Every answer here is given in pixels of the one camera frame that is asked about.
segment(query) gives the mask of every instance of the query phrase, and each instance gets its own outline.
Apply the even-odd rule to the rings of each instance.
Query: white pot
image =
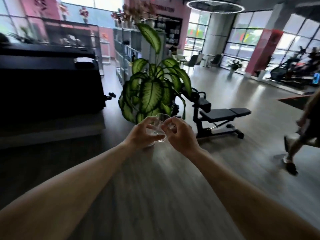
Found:
[[[259,74],[258,79],[259,79],[259,80],[262,80],[266,73],[267,73],[267,71],[262,70],[262,71],[260,72],[260,74]]]

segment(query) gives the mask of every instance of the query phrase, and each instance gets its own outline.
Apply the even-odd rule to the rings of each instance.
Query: exercise machine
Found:
[[[188,95],[185,88],[182,88],[182,94],[191,102],[194,103],[193,121],[197,125],[198,133],[197,138],[219,136],[225,134],[236,133],[238,138],[243,139],[245,134],[236,129],[234,125],[228,124],[236,118],[244,117],[251,114],[251,111],[246,108],[232,108],[232,109],[211,109],[211,103],[206,100],[206,93],[199,92],[197,89],[192,88],[191,96]],[[212,128],[203,128],[202,122],[208,121],[214,126]]]

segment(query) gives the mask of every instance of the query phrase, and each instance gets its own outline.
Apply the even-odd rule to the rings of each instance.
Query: person's hand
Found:
[[[172,130],[168,127],[170,123],[176,125]],[[201,149],[191,126],[183,119],[171,117],[164,122],[161,128],[174,149],[184,156],[189,157]]]
[[[307,119],[306,119],[305,117],[301,117],[301,119],[299,119],[299,120],[297,121],[297,125],[298,125],[299,127],[302,127],[302,126],[304,126],[304,125],[306,124],[306,121],[307,121]]]
[[[146,117],[142,122],[135,125],[123,143],[132,149],[142,149],[154,141],[163,139],[165,135],[151,136],[147,134],[147,128],[153,129],[153,125],[150,125],[150,123],[155,119],[156,117]]]

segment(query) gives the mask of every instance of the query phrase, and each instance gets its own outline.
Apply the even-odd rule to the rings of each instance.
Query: table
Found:
[[[113,182],[122,239],[243,239],[200,171],[167,140],[127,159]]]
[[[216,55],[213,55],[213,54],[204,54],[205,56],[209,56],[209,57],[215,57]],[[208,66],[208,63],[209,63],[209,57],[208,57],[208,61],[207,61],[207,64],[204,66],[204,67],[206,67],[206,68],[209,68],[209,66]]]

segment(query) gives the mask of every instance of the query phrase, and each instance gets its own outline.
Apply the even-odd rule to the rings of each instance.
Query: circular ceiling light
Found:
[[[195,0],[186,4],[191,9],[210,13],[232,14],[243,12],[245,8],[239,4],[220,0]]]

